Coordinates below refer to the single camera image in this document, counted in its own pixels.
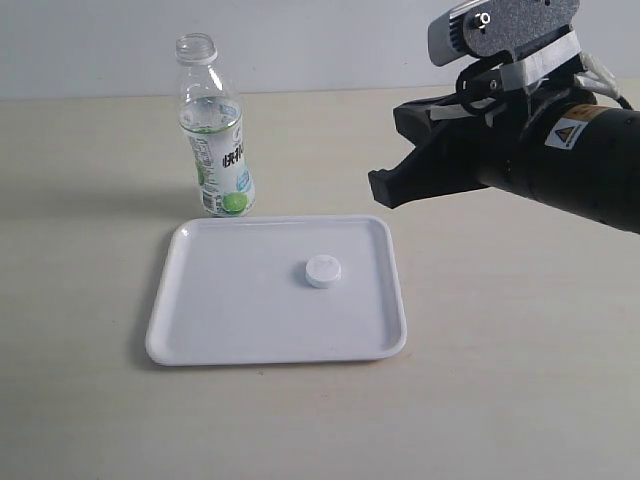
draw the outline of white wall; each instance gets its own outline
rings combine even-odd
[[[172,93],[174,41],[191,31],[213,34],[244,92],[451,83],[460,66],[431,66],[426,30],[455,3],[0,0],[0,98]],[[585,49],[640,76],[640,3],[582,3]]]

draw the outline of white tray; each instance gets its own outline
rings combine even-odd
[[[326,289],[305,275],[318,255],[341,266],[339,280],[317,278]],[[381,220],[199,219],[173,236],[146,347],[171,366],[365,361],[397,354],[406,337]]]

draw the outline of beige table surface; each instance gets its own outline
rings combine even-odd
[[[640,478],[640,237],[495,190],[374,203],[391,109],[434,93],[245,97],[254,215],[386,220],[405,350],[182,370],[144,351],[202,214],[171,100],[0,103],[0,478]]]

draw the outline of yellow warning sticker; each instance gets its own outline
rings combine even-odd
[[[573,150],[573,147],[587,125],[589,125],[589,122],[582,122],[571,118],[561,118],[549,132],[547,141],[544,142],[544,144],[547,147]]]
[[[573,107],[558,120],[558,123],[549,132],[547,141],[544,144],[547,147],[573,150],[589,122],[607,110],[610,110],[610,108],[598,105],[577,105]]]

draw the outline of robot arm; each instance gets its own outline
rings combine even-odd
[[[582,52],[579,0],[472,0],[435,20],[429,55],[462,71],[455,93],[394,110],[415,145],[369,173],[389,208],[496,187],[640,233],[640,114],[613,75]],[[624,108],[597,106],[595,93]]]

